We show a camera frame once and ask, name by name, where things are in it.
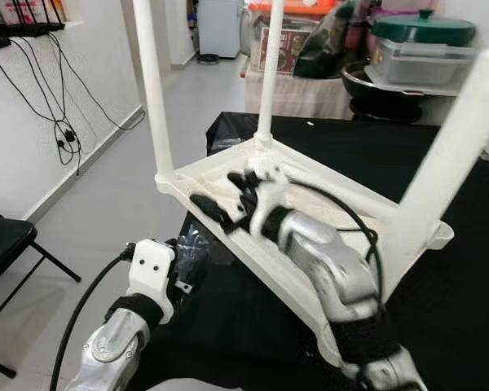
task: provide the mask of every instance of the black wire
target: black wire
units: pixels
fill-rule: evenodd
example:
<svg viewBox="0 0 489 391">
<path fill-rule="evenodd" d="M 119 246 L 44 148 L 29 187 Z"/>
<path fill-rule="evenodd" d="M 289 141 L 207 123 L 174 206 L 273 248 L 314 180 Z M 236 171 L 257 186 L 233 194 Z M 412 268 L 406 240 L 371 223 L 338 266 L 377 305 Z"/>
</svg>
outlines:
<svg viewBox="0 0 489 391">
<path fill-rule="evenodd" d="M 13 1 L 13 6 L 15 7 L 16 16 L 18 16 L 18 23 L 25 24 L 24 13 L 22 12 L 20 0 L 12 0 L 12 1 Z"/>
<path fill-rule="evenodd" d="M 360 228 L 336 228 L 337 231 L 339 232 L 362 232 L 362 230 Z M 375 230 L 369 228 L 369 232 L 372 234 L 373 236 L 373 239 L 375 240 L 375 243 L 378 241 L 378 234 Z M 366 253 L 366 261 L 368 263 L 371 263 L 370 260 L 372 258 L 372 255 L 373 255 L 373 247 L 370 245 L 369 246 L 369 250 L 368 252 Z"/>
<path fill-rule="evenodd" d="M 56 35 L 54 35 L 53 33 L 48 33 L 47 36 L 49 37 L 49 39 L 51 39 L 58 46 L 58 50 L 60 52 L 60 55 L 62 55 L 64 57 L 64 60 L 67 63 L 67 65 L 68 65 L 69 69 L 71 70 L 71 72 L 74 73 L 74 76 L 76 76 L 76 78 L 80 81 L 80 83 L 85 88 L 85 91 L 87 92 L 87 94 L 90 96 L 90 98 L 92 99 L 92 101 L 96 104 L 96 106 L 98 106 L 98 108 L 105 115 L 105 118 L 107 118 L 107 120 L 109 122 L 111 122 L 113 125 L 115 125 L 118 129 L 127 131 L 127 130 L 134 129 L 136 126 L 138 126 L 145 119 L 146 112 L 143 111 L 142 114 L 141 114 L 141 116 L 140 116 L 140 118 L 133 125 L 131 125 L 131 126 L 127 127 L 127 128 L 125 128 L 123 126 L 120 126 L 115 121 L 113 121 L 111 119 L 111 117 L 108 116 L 107 112 L 105 112 L 104 107 L 98 102 L 98 100 L 90 92 L 89 87 L 87 87 L 87 84 L 83 81 L 83 79 L 80 77 L 80 75 L 77 74 L 77 72 L 74 70 L 73 66 L 69 63 L 68 58 L 67 58 L 67 55 L 65 55 L 64 51 L 62 50 L 62 48 L 61 48 L 61 46 L 59 44 L 59 41 L 58 41 L 58 38 L 56 37 Z"/>
<path fill-rule="evenodd" d="M 49 24 L 49 14 L 47 13 L 47 7 L 45 0 L 42 0 L 43 12 L 46 14 L 47 24 Z"/>
<path fill-rule="evenodd" d="M 33 8 L 31 8 L 31 5 L 29 4 L 29 0 L 27 0 L 25 2 L 25 4 L 27 4 L 27 8 L 29 9 L 29 13 L 31 14 L 31 16 L 33 17 L 33 22 L 34 24 L 38 24 L 38 22 L 36 21 L 36 18 L 34 17 L 34 12 L 33 12 Z"/>
<path fill-rule="evenodd" d="M 51 93 L 52 98 L 55 100 L 56 105 L 58 106 L 58 109 L 64 115 L 64 119 L 66 119 L 67 118 L 67 115 L 66 115 L 66 110 L 65 110 L 64 72 L 63 72 L 63 69 L 62 69 L 62 62 L 61 62 L 62 59 L 61 59 L 61 56 L 59 58 L 59 73 L 60 73 L 60 79 L 61 79 L 61 82 L 62 82 L 62 104 L 60 105 L 59 102 L 58 102 L 58 99 L 55 96 L 55 93 L 53 92 L 53 90 L 49 86 L 49 83 L 47 82 L 47 79 L 46 79 L 46 77 L 45 77 L 45 75 L 44 75 L 44 73 L 42 71 L 42 67 L 40 66 L 40 63 L 38 61 L 38 57 L 36 56 L 36 53 L 34 52 L 33 46 L 24 37 L 18 37 L 18 38 L 21 39 L 22 41 L 24 41 L 27 44 L 27 46 L 29 46 L 29 49 L 31 50 L 31 53 L 33 53 L 34 62 L 37 65 L 38 71 L 40 72 L 40 75 L 42 75 L 42 80 L 44 81 L 45 85 L 47 86 L 47 89 Z"/>
<path fill-rule="evenodd" d="M 29 106 L 29 108 L 39 117 L 41 117 L 42 119 L 44 120 L 47 120 L 47 121 L 50 121 L 51 123 L 53 123 L 53 133 L 54 133 L 54 136 L 55 136 L 55 143 L 56 143 L 56 146 L 58 148 L 58 156 L 59 156 L 59 161 L 62 165 L 68 165 L 72 160 L 73 160 L 73 157 L 74 155 L 78 154 L 78 164 L 79 162 L 81 161 L 81 158 L 82 158 L 82 147 L 81 147 L 81 142 L 79 140 L 79 137 L 78 135 L 76 134 L 76 132 L 74 131 L 74 128 L 72 127 L 72 125 L 70 124 L 69 121 L 66 121 L 66 114 L 64 112 L 64 110 L 62 110 L 62 113 L 63 113 L 63 118 L 61 120 L 57 120 L 56 117 L 55 117 L 55 114 L 54 112 L 52 111 L 52 108 L 51 108 L 51 104 L 49 103 L 49 99 L 47 98 L 47 95 L 42 87 L 42 84 L 40 83 L 40 81 L 38 80 L 38 77 L 37 77 L 37 74 L 34 70 L 34 66 L 33 66 L 33 63 L 31 61 L 31 59 L 29 58 L 27 52 L 24 50 L 24 48 L 16 41 L 14 41 L 13 39 L 11 39 L 11 42 L 14 43 L 16 46 L 19 47 L 19 49 L 21 50 L 21 52 L 23 53 L 23 55 L 25 56 L 25 58 L 27 59 L 28 63 L 29 63 L 29 67 L 31 68 L 31 72 L 33 73 L 33 76 L 34 76 L 34 79 L 38 85 L 38 88 L 40 89 L 40 91 L 42 92 L 42 95 L 43 95 L 43 98 L 46 102 L 46 105 L 47 105 L 47 108 L 49 109 L 49 112 L 52 116 L 52 119 L 48 116 L 45 116 L 43 114 L 41 114 L 36 108 L 34 108 L 34 106 L 29 102 L 29 100 L 27 99 L 27 97 L 25 96 L 25 94 L 22 92 L 22 90 L 13 82 L 13 80 L 9 77 L 7 71 L 5 70 L 5 68 L 0 64 L 0 70 L 2 71 L 3 75 L 6 77 L 6 79 L 11 83 L 11 85 L 15 88 L 15 90 L 20 94 L 20 96 L 24 99 L 24 101 L 27 103 L 27 105 Z M 49 87 L 47 81 L 46 81 L 46 78 L 45 78 L 45 75 L 43 75 L 43 72 L 42 72 L 42 69 L 37 61 L 37 57 L 36 55 L 34 54 L 34 51 L 33 51 L 33 56 L 35 58 L 35 61 L 37 62 L 37 65 L 38 65 L 38 70 L 40 71 L 41 75 L 42 75 L 42 78 L 44 79 L 46 85 L 47 85 L 47 88 L 49 89 L 49 91 L 51 92 L 51 94 L 53 95 L 53 98 L 55 98 L 55 101 L 56 101 L 56 104 L 58 104 L 58 100 L 56 99 L 56 97 L 54 96 L 54 93 L 52 92 L 51 88 Z M 66 125 L 72 132 L 73 132 L 73 135 L 74 135 L 74 138 L 77 140 L 77 145 L 78 145 L 78 149 L 76 151 L 74 151 L 71 147 L 71 151 L 68 151 L 64 148 L 64 150 L 68 153 L 71 154 L 71 156 L 68 158 L 68 160 L 64 160 L 64 158 L 62 157 L 62 154 L 61 154 L 61 150 L 60 150 L 60 146 L 59 146 L 59 140 L 58 140 L 58 136 L 56 134 L 57 130 L 62 134 L 62 136 L 64 137 L 64 140 L 67 141 L 67 138 L 65 137 L 65 132 L 61 129 L 60 125 L 61 124 L 64 124 Z"/>
<path fill-rule="evenodd" d="M 52 5 L 52 9 L 53 9 L 53 11 L 54 11 L 54 12 L 55 12 L 55 14 L 56 14 L 56 19 L 58 19 L 58 23 L 59 23 L 59 25 L 60 25 L 60 26 L 61 26 L 61 25 L 63 25 L 62 20 L 61 20 L 61 18 L 59 17 L 58 10 L 56 9 L 56 5 L 55 5 L 55 1 L 54 1 L 54 0 L 51 0 L 51 5 Z"/>
<path fill-rule="evenodd" d="M 47 104 L 47 107 L 49 108 L 49 112 L 51 113 L 51 116 L 52 116 L 52 120 L 53 121 L 56 121 L 56 117 L 55 117 L 55 114 L 53 113 L 52 111 L 52 108 L 51 108 L 51 105 L 49 104 L 49 99 L 47 98 L 47 95 L 46 95 L 46 92 L 44 91 L 44 89 L 42 88 L 42 83 L 40 83 L 40 81 L 38 80 L 38 77 L 36 75 L 36 72 L 34 71 L 34 66 L 33 66 L 33 63 L 31 62 L 31 59 L 29 58 L 29 56 L 27 55 L 27 52 L 24 50 L 24 48 L 22 47 L 22 45 L 20 45 L 17 41 L 15 41 L 14 39 L 10 39 L 11 43 L 14 43 L 15 45 L 18 46 L 18 48 L 22 51 L 22 53 L 24 53 L 24 56 L 25 58 L 27 59 L 27 62 L 29 63 L 29 67 L 31 68 L 31 72 L 33 73 L 34 75 L 34 80 L 36 81 L 36 83 L 38 84 L 38 88 L 40 89 L 40 91 L 42 92 L 42 95 L 43 95 L 43 98 L 44 100 L 46 101 L 46 104 Z"/>
<path fill-rule="evenodd" d="M 53 121 L 51 118 L 49 118 L 48 116 L 44 116 L 42 114 L 40 114 L 34 107 L 33 105 L 29 102 L 29 100 L 25 97 L 24 93 L 21 91 L 20 88 L 18 88 L 18 86 L 13 82 L 13 80 L 9 77 L 9 75 L 7 74 L 6 70 L 4 69 L 4 67 L 0 64 L 0 70 L 2 71 L 3 75 L 6 77 L 6 79 L 11 83 L 11 85 L 15 88 L 15 90 L 20 94 L 20 96 L 24 99 L 24 101 L 27 103 L 27 105 L 29 106 L 29 108 L 39 117 L 43 118 L 44 120 L 48 120 L 48 121 Z"/>
<path fill-rule="evenodd" d="M 59 157 L 59 162 L 62 164 L 62 165 L 68 165 L 69 163 L 71 163 L 73 161 L 73 158 L 74 158 L 74 155 L 77 154 L 78 155 L 78 167 L 77 167 L 77 176 L 80 176 L 80 167 L 79 167 L 79 163 L 81 162 L 82 160 L 82 148 L 81 148 L 81 143 L 78 141 L 79 138 L 78 138 L 78 135 L 76 134 L 76 132 L 74 131 L 74 128 L 73 126 L 70 124 L 69 121 L 65 121 L 65 112 L 64 110 L 62 110 L 62 114 L 63 114 L 63 118 L 61 120 L 57 120 L 56 119 L 56 116 L 54 114 L 54 112 L 52 111 L 52 108 L 51 108 L 51 104 L 49 103 L 49 99 L 47 98 L 47 95 L 42 87 L 42 83 L 40 83 L 40 81 L 38 80 L 38 77 L 37 77 L 37 74 L 34 70 L 34 66 L 33 66 L 33 62 L 31 61 L 31 59 L 29 58 L 27 52 L 24 50 L 24 48 L 18 43 L 16 42 L 15 40 L 11 39 L 11 42 L 14 43 L 15 45 L 17 45 L 20 50 L 22 51 L 22 53 L 24 54 L 25 58 L 27 59 L 28 63 L 29 63 L 29 67 L 31 68 L 31 72 L 33 73 L 33 76 L 34 76 L 34 80 L 36 81 L 36 83 L 38 84 L 38 88 L 40 89 L 40 91 L 42 92 L 42 95 L 43 95 L 43 98 L 45 99 L 46 101 L 46 104 L 47 104 L 47 108 L 49 109 L 49 112 L 51 113 L 51 116 L 52 116 L 52 121 L 54 122 L 54 127 L 53 127 L 53 132 L 54 132 L 54 135 L 55 135 L 55 142 L 56 142 L 56 147 L 58 148 L 58 157 Z M 43 72 L 42 72 L 42 68 L 39 67 L 39 70 L 42 74 L 42 77 L 45 79 L 45 76 L 43 76 Z M 65 124 L 69 130 L 71 132 L 73 132 L 73 135 L 74 135 L 74 138 L 75 140 L 77 140 L 77 145 L 78 145 L 78 149 L 76 151 L 73 150 L 73 147 L 71 145 L 71 143 L 67 140 L 67 137 L 65 135 L 65 132 L 61 129 L 60 127 L 60 124 Z M 60 145 L 59 145 L 59 140 L 58 140 L 58 136 L 56 135 L 56 128 L 58 128 L 58 130 L 60 131 L 60 133 L 64 136 L 64 140 L 67 141 L 67 144 L 69 145 L 71 151 L 68 151 L 67 149 L 65 149 L 64 147 L 61 147 L 62 149 L 64 149 L 64 151 L 66 151 L 67 153 L 70 153 L 70 157 L 68 158 L 68 160 L 64 160 L 64 158 L 62 157 L 62 154 L 61 154 L 61 150 L 60 150 Z"/>
<path fill-rule="evenodd" d="M 328 193 L 327 191 L 320 189 L 318 187 L 315 187 L 311 185 L 310 183 L 305 183 L 298 181 L 296 179 L 289 179 L 289 182 L 292 183 L 293 185 L 300 186 L 300 187 L 305 187 L 306 189 L 310 189 L 312 191 L 315 191 L 316 193 L 321 194 L 322 196 L 328 198 L 331 200 L 334 204 L 339 206 L 342 210 L 344 210 L 350 217 L 355 221 L 355 223 L 359 226 L 359 229 L 364 233 L 366 236 L 366 239 L 368 239 L 368 242 L 370 244 L 370 250 L 373 254 L 373 257 L 375 258 L 375 262 L 377 265 L 377 284 L 378 284 L 378 306 L 379 310 L 383 310 L 383 303 L 382 303 L 382 297 L 383 295 L 383 289 L 384 289 L 384 279 L 382 278 L 382 261 L 381 261 L 381 255 L 378 252 L 378 247 L 377 247 L 377 241 L 375 239 L 375 236 L 372 234 L 374 230 L 371 230 L 366 226 L 364 221 L 360 218 L 360 216 L 344 201 L 342 201 L 340 198 L 336 197 L 335 195 Z"/>
<path fill-rule="evenodd" d="M 59 379 L 59 371 L 62 367 L 62 363 L 64 361 L 64 355 L 65 355 L 65 350 L 67 349 L 67 344 L 68 341 L 71 337 L 71 333 L 73 332 L 74 325 L 76 324 L 76 321 L 78 319 L 78 316 L 80 315 L 81 311 L 83 310 L 83 307 L 87 303 L 87 300 L 89 300 L 90 295 L 92 292 L 96 289 L 96 287 L 99 285 L 102 279 L 104 279 L 105 275 L 118 263 L 124 260 L 131 260 L 132 255 L 134 254 L 134 244 L 129 244 L 123 252 L 118 255 L 116 258 L 114 258 L 108 265 L 106 265 L 96 276 L 94 281 L 90 283 L 89 287 L 81 297 L 80 301 L 76 305 L 76 308 L 73 311 L 73 314 L 71 315 L 70 320 L 67 323 L 67 327 L 65 328 L 64 335 L 62 336 L 62 340 L 59 343 L 59 348 L 58 348 L 58 353 L 56 354 L 56 360 L 55 360 L 55 366 L 53 367 L 52 370 L 52 377 L 51 377 L 51 386 L 49 388 L 50 391 L 56 391 L 56 388 L 58 387 L 58 379 Z"/>
</svg>

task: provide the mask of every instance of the gray floor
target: gray floor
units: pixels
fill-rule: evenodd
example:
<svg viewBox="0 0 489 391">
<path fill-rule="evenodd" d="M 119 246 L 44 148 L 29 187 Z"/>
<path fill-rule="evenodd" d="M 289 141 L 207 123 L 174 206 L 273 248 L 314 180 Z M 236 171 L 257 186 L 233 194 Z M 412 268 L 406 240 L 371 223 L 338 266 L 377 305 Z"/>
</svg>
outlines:
<svg viewBox="0 0 489 391">
<path fill-rule="evenodd" d="M 205 155 L 205 131 L 221 111 L 244 111 L 242 60 L 215 66 L 191 62 L 164 83 L 167 120 L 176 166 Z M 18 376 L 0 375 L 0 391 L 47 390 L 64 325 L 98 272 L 128 241 L 175 237 L 185 209 L 160 195 L 148 123 L 124 134 L 37 224 L 39 242 L 65 260 L 83 282 L 75 284 L 48 262 L 26 283 L 0 316 L 0 362 Z M 0 303 L 36 253 L 26 252 L 0 278 Z M 70 340 L 60 388 L 77 371 L 83 342 L 105 310 L 127 287 L 128 265 L 118 266 L 84 309 Z"/>
</svg>

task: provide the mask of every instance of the black tablecloth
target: black tablecloth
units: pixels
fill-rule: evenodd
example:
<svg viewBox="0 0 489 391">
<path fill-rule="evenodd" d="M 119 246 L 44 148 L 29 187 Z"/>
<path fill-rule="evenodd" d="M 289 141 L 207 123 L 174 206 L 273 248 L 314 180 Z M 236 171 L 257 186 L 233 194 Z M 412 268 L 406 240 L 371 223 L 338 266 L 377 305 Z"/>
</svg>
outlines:
<svg viewBox="0 0 489 391">
<path fill-rule="evenodd" d="M 253 114 L 222 113 L 207 133 L 208 152 L 250 138 L 257 121 Z M 274 117 L 272 133 L 399 201 L 437 129 Z M 430 389 L 489 389 L 489 162 L 477 162 L 443 220 L 455 239 L 424 254 L 388 311 Z M 200 226 L 189 214 L 183 230 L 191 224 Z M 213 250 L 206 279 L 176 321 L 153 336 L 130 389 L 175 377 L 245 390 L 353 387 L 321 359 L 310 330 L 204 233 Z"/>
</svg>

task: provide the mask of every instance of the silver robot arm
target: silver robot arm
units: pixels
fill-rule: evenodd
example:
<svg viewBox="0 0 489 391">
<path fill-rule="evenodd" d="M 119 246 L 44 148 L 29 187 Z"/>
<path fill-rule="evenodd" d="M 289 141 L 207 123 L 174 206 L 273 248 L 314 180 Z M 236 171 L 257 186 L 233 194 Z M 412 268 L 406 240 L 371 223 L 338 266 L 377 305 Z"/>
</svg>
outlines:
<svg viewBox="0 0 489 391">
<path fill-rule="evenodd" d="M 372 268 L 337 230 L 291 211 L 280 223 L 276 243 L 315 287 L 347 377 L 380 391 L 427 390 L 389 319 L 379 313 Z"/>
<path fill-rule="evenodd" d="M 152 330 L 174 315 L 167 297 L 174 250 L 149 239 L 136 244 L 130 287 L 107 322 L 83 345 L 80 370 L 66 391 L 122 391 L 139 365 Z"/>
<path fill-rule="evenodd" d="M 226 233 L 245 229 L 276 243 L 312 282 L 342 357 L 342 372 L 365 389 L 426 391 L 410 353 L 394 337 L 379 306 L 377 272 L 339 232 L 283 205 L 286 181 L 261 180 L 254 172 L 230 173 L 241 191 L 245 216 L 233 222 L 204 195 L 194 202 Z"/>
</svg>

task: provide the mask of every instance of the green pot lid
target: green pot lid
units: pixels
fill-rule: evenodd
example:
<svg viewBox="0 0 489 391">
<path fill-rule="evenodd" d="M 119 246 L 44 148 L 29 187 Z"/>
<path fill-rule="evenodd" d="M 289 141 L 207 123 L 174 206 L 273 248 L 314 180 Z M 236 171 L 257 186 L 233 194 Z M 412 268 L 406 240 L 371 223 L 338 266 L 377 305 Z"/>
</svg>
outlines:
<svg viewBox="0 0 489 391">
<path fill-rule="evenodd" d="M 419 15 L 385 16 L 375 21 L 372 33 L 393 42 L 445 43 L 467 46 L 476 32 L 465 20 L 431 17 L 434 10 Z"/>
</svg>

